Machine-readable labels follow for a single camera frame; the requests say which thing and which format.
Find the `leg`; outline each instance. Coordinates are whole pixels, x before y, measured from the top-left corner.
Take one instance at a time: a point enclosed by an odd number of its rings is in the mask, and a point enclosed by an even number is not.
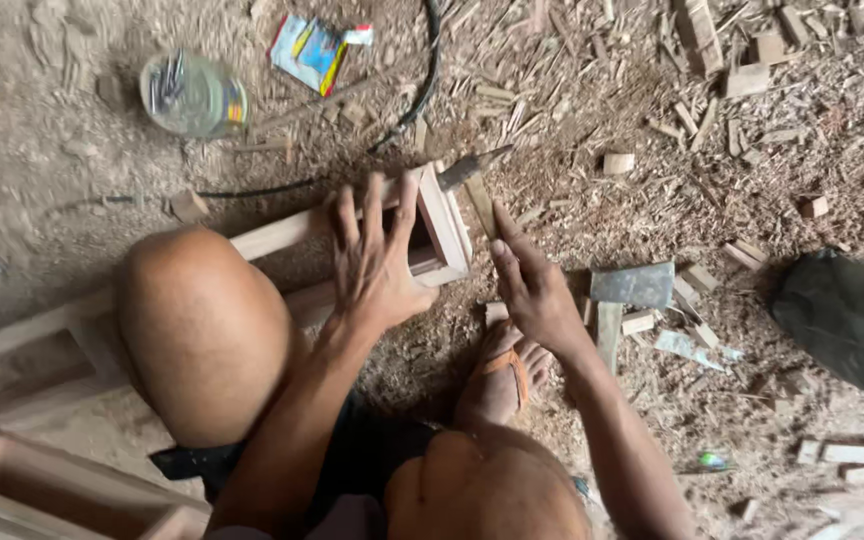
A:
[[[118,295],[133,380],[180,446],[245,438],[307,350],[268,277],[203,227],[137,243]]]

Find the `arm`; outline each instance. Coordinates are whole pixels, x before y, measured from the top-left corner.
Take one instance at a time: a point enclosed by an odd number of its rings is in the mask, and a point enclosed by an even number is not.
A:
[[[210,529],[241,525],[276,538],[303,532],[335,421],[366,356],[383,332],[428,310],[438,295],[438,289],[416,284],[408,267],[418,179],[407,174],[400,182],[401,203],[388,237],[382,180],[368,180],[361,231],[351,188],[327,202],[335,233],[335,312],[258,424],[216,501]]]
[[[495,218],[503,239],[491,245],[499,293],[522,334],[562,365],[608,513],[630,538],[692,538],[691,512],[669,460],[599,358],[559,266],[532,246],[500,203]]]

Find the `hand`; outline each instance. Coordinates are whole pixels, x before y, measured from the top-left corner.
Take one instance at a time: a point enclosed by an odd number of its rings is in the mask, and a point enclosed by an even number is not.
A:
[[[491,243],[492,262],[512,322],[560,359],[592,344],[559,265],[532,245],[501,202],[494,206],[502,239]]]
[[[326,202],[335,240],[336,304],[333,318],[364,327],[374,338],[413,315],[428,310],[438,288],[416,283],[409,271],[409,237],[416,224],[419,177],[406,173],[391,232],[382,229],[382,186],[385,177],[372,173],[362,209],[362,230],[355,217],[353,189],[346,185]]]

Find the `foot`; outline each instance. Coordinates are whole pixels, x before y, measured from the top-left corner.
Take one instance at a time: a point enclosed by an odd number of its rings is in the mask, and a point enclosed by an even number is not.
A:
[[[522,335],[514,325],[497,325],[486,336],[479,365],[455,406],[456,426],[480,422],[504,426],[519,410],[519,387],[511,365],[492,373],[481,373],[486,363],[513,348],[525,364],[530,394],[548,381],[552,353]]]

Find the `black shorts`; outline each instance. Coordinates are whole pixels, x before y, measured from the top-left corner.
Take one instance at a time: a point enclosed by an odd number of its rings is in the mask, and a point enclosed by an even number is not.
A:
[[[424,456],[437,433],[425,423],[379,415],[369,410],[358,394],[350,392],[332,429],[306,524],[314,527],[322,521],[340,495],[370,495],[381,504],[392,473],[402,463]],[[205,498],[214,505],[247,443],[175,447],[149,458],[170,481],[201,477]]]

